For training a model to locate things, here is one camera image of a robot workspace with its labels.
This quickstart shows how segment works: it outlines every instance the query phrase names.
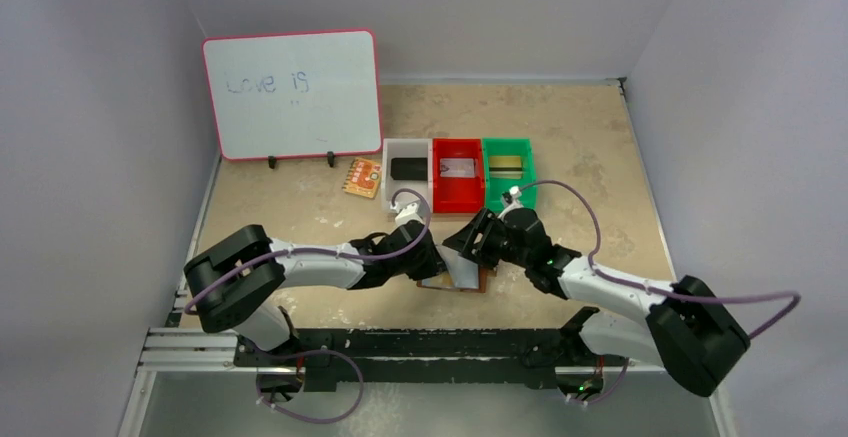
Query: gray wall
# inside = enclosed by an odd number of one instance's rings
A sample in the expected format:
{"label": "gray wall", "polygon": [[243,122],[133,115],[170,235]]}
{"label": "gray wall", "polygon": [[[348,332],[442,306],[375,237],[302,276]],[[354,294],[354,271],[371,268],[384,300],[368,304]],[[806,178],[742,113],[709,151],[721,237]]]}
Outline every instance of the gray wall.
{"label": "gray wall", "polygon": [[[674,0],[631,75],[679,274],[797,288],[728,378],[743,435],[848,435],[848,0]],[[752,328],[775,306],[733,311]]]}
{"label": "gray wall", "polygon": [[3,435],[114,435],[215,150],[185,0],[0,0]]}
{"label": "gray wall", "polygon": [[210,36],[370,27],[383,78],[605,78],[671,0],[189,0]]}

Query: work surface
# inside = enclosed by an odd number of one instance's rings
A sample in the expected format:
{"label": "work surface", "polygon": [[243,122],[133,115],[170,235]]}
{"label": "work surface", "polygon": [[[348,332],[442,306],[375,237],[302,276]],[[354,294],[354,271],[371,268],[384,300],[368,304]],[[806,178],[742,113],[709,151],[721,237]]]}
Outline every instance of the work surface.
{"label": "work surface", "polygon": [[[570,183],[598,214],[597,261],[669,280],[672,273],[643,174],[629,117],[613,86],[400,85],[381,87],[384,137],[529,138],[541,179]],[[379,160],[380,155],[369,158]],[[352,157],[221,163],[200,251],[247,224],[302,244],[338,244],[393,229],[377,200],[342,192]],[[571,194],[542,186],[537,212],[551,238],[589,251],[591,220]],[[470,216],[437,216],[441,242]],[[377,289],[305,287],[277,291],[296,327],[560,327],[583,305],[537,291],[523,271],[501,264],[485,294],[422,289],[405,276]],[[184,317],[182,326],[198,326]]]}

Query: black mounting plate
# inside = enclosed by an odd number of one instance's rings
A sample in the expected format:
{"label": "black mounting plate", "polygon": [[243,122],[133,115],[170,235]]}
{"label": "black mounting plate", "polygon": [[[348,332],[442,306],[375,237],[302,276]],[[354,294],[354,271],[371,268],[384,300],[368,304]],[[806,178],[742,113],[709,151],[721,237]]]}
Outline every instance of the black mounting plate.
{"label": "black mounting plate", "polygon": [[[285,353],[326,346],[353,359],[368,382],[514,383],[562,389],[556,367],[593,369],[598,359],[569,346],[560,329],[298,329],[298,340],[299,348],[289,347]],[[247,341],[240,343],[245,350],[236,351],[237,367],[295,365],[257,354]],[[620,357],[605,359],[608,366],[624,363]],[[347,363],[331,356],[310,357],[304,368],[305,391],[333,391],[338,382],[357,381]]]}

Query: purple cable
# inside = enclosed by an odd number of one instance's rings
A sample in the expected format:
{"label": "purple cable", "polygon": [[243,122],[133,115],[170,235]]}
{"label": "purple cable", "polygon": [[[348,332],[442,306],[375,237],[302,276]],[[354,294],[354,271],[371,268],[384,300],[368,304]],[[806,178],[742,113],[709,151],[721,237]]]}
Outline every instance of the purple cable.
{"label": "purple cable", "polygon": [[300,357],[309,357],[311,355],[332,355],[332,356],[338,357],[338,358],[344,360],[345,362],[347,362],[348,364],[350,364],[350,366],[353,368],[353,371],[356,372],[356,378],[359,379],[359,393],[356,395],[356,400],[353,401],[353,405],[351,405],[349,409],[342,412],[341,414],[339,414],[335,417],[330,417],[330,418],[325,419],[325,418],[320,418],[320,417],[309,417],[307,415],[298,414],[297,412],[292,412],[291,410],[288,410],[284,407],[280,407],[279,405],[270,402],[268,399],[266,399],[262,395],[262,386],[260,385],[260,382],[259,382],[262,374],[258,374],[256,376],[256,394],[259,396],[259,402],[265,404],[265,406],[268,407],[269,409],[275,410],[275,411],[277,411],[281,414],[284,414],[284,415],[288,415],[289,417],[291,417],[293,419],[297,419],[297,420],[300,420],[302,422],[307,422],[307,423],[310,423],[310,424],[334,424],[334,423],[346,418],[350,414],[352,414],[353,411],[356,410],[357,407],[359,407],[360,402],[362,402],[362,395],[365,393],[365,377],[362,375],[362,370],[359,368],[359,366],[356,365],[356,362],[354,362],[353,359],[342,354],[341,352],[336,352],[335,350],[329,350],[329,349],[317,349],[317,350],[307,350],[305,352],[298,352],[296,354],[290,354],[290,355],[274,355],[274,354],[270,354],[268,352],[265,352],[264,350],[257,347],[256,344],[253,344],[252,342],[251,342],[251,345],[253,346],[254,352],[261,354],[261,355],[264,355],[266,357],[270,357],[272,359],[279,359],[280,361],[297,359],[297,358],[300,358]]}
{"label": "purple cable", "polygon": [[[780,319],[786,317],[789,312],[798,306],[798,303],[801,302],[801,294],[797,291],[783,291],[783,292],[773,292],[770,294],[760,294],[760,295],[743,295],[740,297],[699,297],[694,295],[682,295],[676,294],[674,292],[669,292],[665,289],[660,289],[657,287],[648,286],[647,288],[642,287],[641,285],[631,282],[629,280],[620,279],[618,277],[614,277],[612,275],[607,274],[606,272],[595,267],[595,255],[601,250],[601,225],[598,222],[598,216],[595,214],[595,211],[592,209],[592,206],[589,205],[589,201],[586,200],[585,197],[580,195],[580,192],[577,191],[574,187],[566,184],[565,182],[560,182],[558,180],[537,180],[536,182],[531,182],[523,187],[520,190],[523,192],[525,189],[530,187],[534,187],[540,184],[554,184],[564,189],[568,190],[575,197],[577,197],[580,202],[586,207],[586,210],[589,212],[589,217],[592,218],[592,224],[595,226],[595,248],[592,249],[587,255],[586,259],[589,261],[589,267],[592,271],[597,274],[602,279],[612,282],[614,284],[624,285],[626,287],[630,287],[632,289],[643,290],[648,293],[655,293],[662,295],[663,297],[677,299],[683,302],[694,302],[696,304],[708,304],[708,305],[716,305],[716,304],[756,304],[761,302],[773,302],[775,300],[782,299],[791,299],[788,304],[780,311],[778,311],[774,316],[768,319],[765,323],[754,329],[752,332],[748,334],[748,338],[754,340],[760,334],[768,330],[771,326],[776,324]],[[607,392],[601,394],[598,398],[594,399],[592,403],[597,403],[605,399],[615,388],[618,386],[619,382],[624,377],[624,374],[627,372],[627,364],[629,364],[629,359],[625,362],[624,367],[621,369],[621,373],[618,374],[618,377],[613,382],[612,386]]]}
{"label": "purple cable", "polygon": [[410,242],[406,247],[404,247],[400,250],[396,250],[394,252],[390,252],[388,254],[380,254],[380,255],[359,255],[359,254],[348,254],[348,253],[345,253],[345,252],[340,252],[340,253],[337,254],[333,250],[319,249],[317,247],[299,247],[299,248],[293,249],[291,251],[289,251],[289,250],[277,250],[275,252],[268,252],[267,254],[262,254],[259,257],[255,257],[253,259],[250,259],[247,262],[239,265],[238,267],[234,268],[233,270],[222,275],[220,278],[218,278],[218,280],[213,282],[212,285],[210,285],[209,287],[206,287],[205,289],[200,291],[197,295],[195,295],[190,301],[188,301],[185,308],[183,309],[183,312],[185,312],[187,315],[197,315],[197,311],[194,310],[194,306],[196,306],[197,303],[200,302],[201,300],[205,299],[206,296],[209,295],[210,292],[213,292],[218,287],[224,285],[225,282],[229,281],[230,279],[232,279],[233,277],[235,277],[237,275],[240,275],[245,270],[247,270],[247,269],[249,269],[249,268],[251,268],[255,265],[261,264],[262,262],[272,260],[272,259],[276,259],[277,257],[282,257],[284,255],[322,254],[322,255],[330,255],[330,256],[333,256],[333,257],[340,257],[342,259],[348,259],[348,260],[362,260],[362,261],[366,261],[366,262],[373,262],[373,261],[377,261],[377,260],[391,259],[391,258],[397,257],[398,255],[404,254],[404,253],[412,250],[416,245],[418,245],[419,242],[421,242],[421,239],[423,239],[424,236],[427,234],[427,230],[430,228],[430,216],[431,216],[432,212],[430,211],[430,206],[427,204],[427,199],[425,199],[423,195],[419,194],[418,192],[416,192],[412,189],[407,189],[407,188],[398,189],[397,192],[395,192],[392,195],[392,205],[394,205],[395,199],[397,198],[398,194],[403,193],[403,192],[406,192],[406,193],[409,193],[409,194],[412,194],[412,195],[418,197],[418,201],[420,202],[420,205],[424,206],[424,208],[427,211],[427,216],[424,218],[424,228],[421,230],[421,233],[418,234],[418,236],[412,242]]}

